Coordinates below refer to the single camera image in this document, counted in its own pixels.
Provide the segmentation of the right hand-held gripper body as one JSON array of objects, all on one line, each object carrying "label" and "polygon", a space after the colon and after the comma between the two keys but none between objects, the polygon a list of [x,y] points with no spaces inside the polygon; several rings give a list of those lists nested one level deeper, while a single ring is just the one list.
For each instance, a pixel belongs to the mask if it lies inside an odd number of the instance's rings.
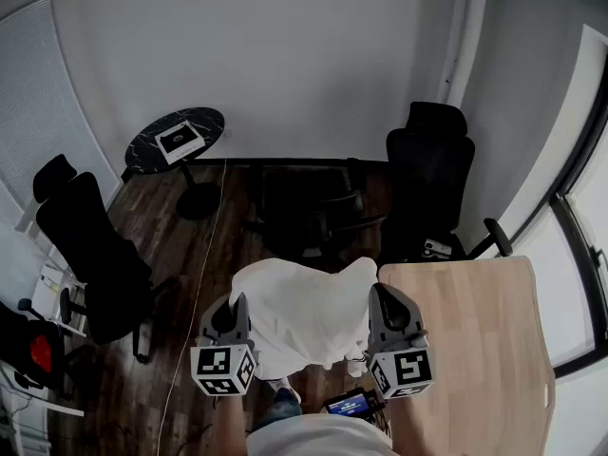
[{"label": "right hand-held gripper body", "polygon": [[416,334],[411,341],[378,351],[369,371],[385,400],[410,397],[435,382],[435,362],[427,336]]}]

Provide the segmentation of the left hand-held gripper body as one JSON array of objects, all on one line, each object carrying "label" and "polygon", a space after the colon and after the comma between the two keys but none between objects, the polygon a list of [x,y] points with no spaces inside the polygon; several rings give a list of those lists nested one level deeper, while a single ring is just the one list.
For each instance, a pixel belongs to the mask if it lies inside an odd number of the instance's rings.
[{"label": "left hand-held gripper body", "polygon": [[245,395],[257,367],[249,336],[218,341],[200,335],[191,349],[191,377],[207,396]]}]

